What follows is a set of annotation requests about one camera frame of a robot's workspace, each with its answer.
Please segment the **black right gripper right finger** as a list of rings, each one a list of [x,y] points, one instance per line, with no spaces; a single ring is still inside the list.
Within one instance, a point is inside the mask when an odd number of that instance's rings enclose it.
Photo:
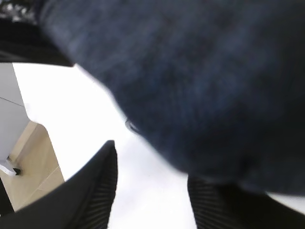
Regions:
[[[188,177],[188,194],[198,229],[303,229],[305,216],[268,195],[235,185],[216,186]]]

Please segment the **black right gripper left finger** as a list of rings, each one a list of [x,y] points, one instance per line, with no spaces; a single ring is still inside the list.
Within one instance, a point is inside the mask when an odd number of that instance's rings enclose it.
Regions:
[[[73,177],[15,213],[2,229],[106,229],[118,179],[114,141],[107,141]]]

